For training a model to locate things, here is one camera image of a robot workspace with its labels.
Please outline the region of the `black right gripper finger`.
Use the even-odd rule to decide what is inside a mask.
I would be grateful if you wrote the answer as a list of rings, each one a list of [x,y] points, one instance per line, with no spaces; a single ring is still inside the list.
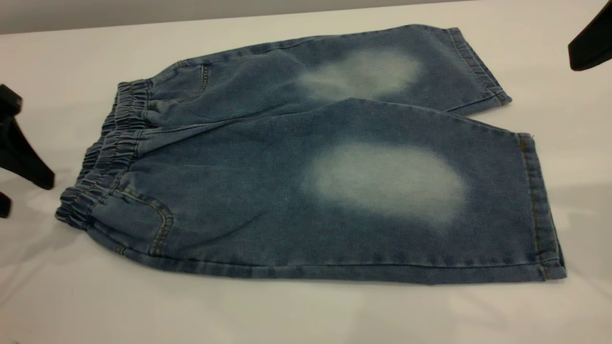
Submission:
[[[584,71],[612,58],[612,2],[568,44],[570,69]]]

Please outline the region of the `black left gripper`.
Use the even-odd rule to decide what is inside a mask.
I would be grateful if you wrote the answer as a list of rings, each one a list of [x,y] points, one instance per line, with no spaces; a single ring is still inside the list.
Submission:
[[[55,186],[54,172],[40,159],[18,126],[15,116],[22,110],[20,95],[0,85],[0,165],[45,190]],[[0,218],[11,214],[11,199],[0,192]]]

